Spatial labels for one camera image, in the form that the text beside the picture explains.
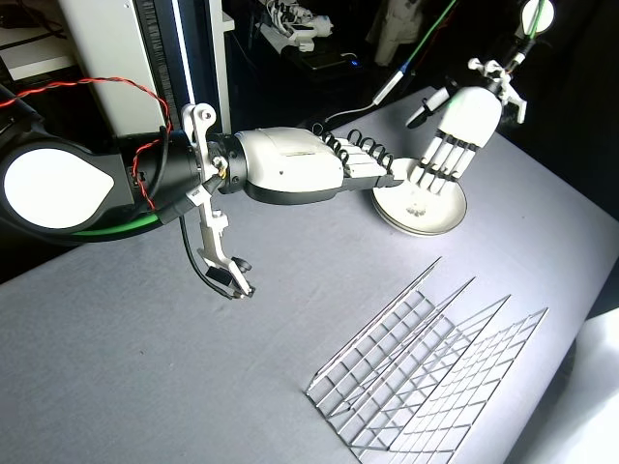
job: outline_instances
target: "metal dish rack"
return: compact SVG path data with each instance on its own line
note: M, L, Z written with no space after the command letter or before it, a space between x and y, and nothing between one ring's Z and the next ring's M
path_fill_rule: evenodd
M311 380L306 395L363 464L446 463L547 308L497 333L484 329L509 297L453 322L417 277Z

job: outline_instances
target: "green cable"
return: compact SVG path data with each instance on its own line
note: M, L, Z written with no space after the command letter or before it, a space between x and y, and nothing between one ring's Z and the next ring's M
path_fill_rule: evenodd
M538 10L535 12L535 19L533 20L533 27L531 28L531 32L529 33L529 39L534 39L535 33L538 32L538 24L540 23L540 18L542 17L544 3L545 0L540 0L538 2Z
M403 66L404 68L408 68L408 65L410 65L411 62L413 61L413 58L415 58L417 53L419 53L419 50L422 49L422 46L424 46L424 44L426 43L426 41L429 38L429 36L432 34L432 32L434 32L434 29L436 29L436 27L443 21L443 18L449 12L449 10L454 6L456 1L457 0L452 0L450 2L450 4L447 6L447 8L445 9L445 11L441 14L441 16L439 16L438 19L436 19L436 22L434 22L434 24L432 24L432 27L429 28L429 30L426 32L424 37L417 44L417 47L413 50L411 55L408 57L408 60L406 60L406 63L404 63L404 66Z
M97 237L99 235L122 234L123 232L129 232L131 230L144 227L145 225L152 224L158 220L159 217L157 215L149 215L133 220L132 222L128 222L127 224L114 225L113 227L107 227L106 229L82 230L81 232L75 232L73 235L81 237Z

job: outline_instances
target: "red cable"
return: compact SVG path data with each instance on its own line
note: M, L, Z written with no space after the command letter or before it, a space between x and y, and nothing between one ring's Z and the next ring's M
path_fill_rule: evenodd
M74 87L75 85L97 84L97 83L103 83L103 82L123 82L125 84L132 85L133 87L141 90L142 92L147 93L148 95L156 99L163 109L163 114L165 116L165 131L167 132L167 135L169 136L170 132L172 131L172 122L170 120L170 108L167 105L167 102L161 97L159 97L155 92L148 89L147 87L144 87L143 85L140 85L140 84L136 84L132 80L126 79L125 77L84 77L83 79L79 79L74 82L63 82L63 81L51 82L43 87L23 90L19 92L12 99L0 102L0 108L5 108L7 106L14 104L18 100L28 97L29 95L40 94L41 92L45 92L49 89L55 89L57 87ZM148 206L152 210L156 209L155 203L153 203L153 200L148 196L148 192L146 191L144 182L139 178L139 175L138 175L139 173L137 172L138 158L139 158L140 153L142 153L144 150L148 150L149 148L152 148L161 142L162 140L160 138L157 138L151 142L145 143L144 145L138 147L137 150L135 150L135 156L133 156L133 166L132 166L133 178L137 182L142 196L144 197L144 199L148 203Z

